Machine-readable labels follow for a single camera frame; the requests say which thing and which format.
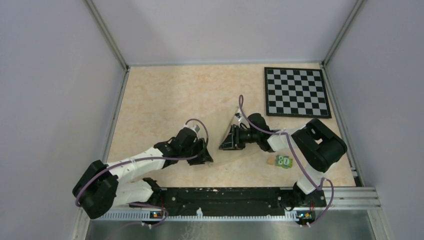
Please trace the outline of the beige cloth napkin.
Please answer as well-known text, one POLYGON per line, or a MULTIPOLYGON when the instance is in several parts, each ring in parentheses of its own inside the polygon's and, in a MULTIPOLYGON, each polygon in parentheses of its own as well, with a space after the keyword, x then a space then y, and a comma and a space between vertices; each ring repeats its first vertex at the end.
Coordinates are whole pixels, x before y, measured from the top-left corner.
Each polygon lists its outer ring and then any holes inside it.
POLYGON ((214 167, 229 164, 260 150, 264 134, 248 123, 240 108, 229 107, 206 117, 207 150, 214 167))

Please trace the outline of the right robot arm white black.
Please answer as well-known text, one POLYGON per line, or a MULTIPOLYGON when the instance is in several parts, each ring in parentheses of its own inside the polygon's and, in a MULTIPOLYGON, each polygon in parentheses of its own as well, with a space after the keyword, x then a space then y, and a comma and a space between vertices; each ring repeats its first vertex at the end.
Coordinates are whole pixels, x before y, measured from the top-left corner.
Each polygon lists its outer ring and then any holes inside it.
POLYGON ((313 200, 313 192, 322 189, 328 170, 347 152, 346 143, 317 118, 289 131, 271 129, 259 113, 244 117, 238 112, 218 148, 223 151, 243 150, 246 144, 257 144, 269 153, 300 150, 307 165, 301 167, 303 175, 293 186, 293 200, 299 206, 307 206, 313 200))

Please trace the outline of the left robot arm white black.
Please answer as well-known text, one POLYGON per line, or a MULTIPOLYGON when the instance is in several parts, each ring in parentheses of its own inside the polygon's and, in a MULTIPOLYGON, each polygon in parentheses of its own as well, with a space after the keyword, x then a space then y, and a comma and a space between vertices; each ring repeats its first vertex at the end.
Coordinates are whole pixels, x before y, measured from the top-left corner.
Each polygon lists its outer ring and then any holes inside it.
POLYGON ((161 198, 159 187, 153 180, 136 181, 136 178, 180 161, 190 165, 211 161, 208 139, 199 137, 199 131, 197 124, 184 125, 176 136, 134 156, 110 163, 93 161, 72 190, 75 204, 83 208, 90 219, 133 202, 156 206, 161 198))

